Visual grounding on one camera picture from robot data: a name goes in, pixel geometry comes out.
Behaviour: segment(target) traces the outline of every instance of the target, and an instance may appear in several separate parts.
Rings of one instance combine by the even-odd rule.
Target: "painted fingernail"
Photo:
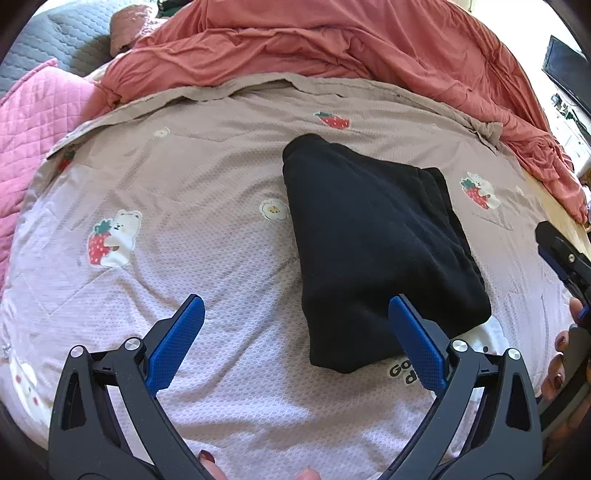
[[[562,378],[561,374],[556,374],[556,376],[552,380],[552,383],[556,390],[560,390],[560,387],[562,387],[562,384],[564,383],[564,378]]]
[[[209,461],[211,463],[216,463],[216,459],[207,450],[201,450],[201,452],[199,452],[199,455],[197,455],[197,459],[199,461],[201,461],[201,460],[207,460],[207,461]]]

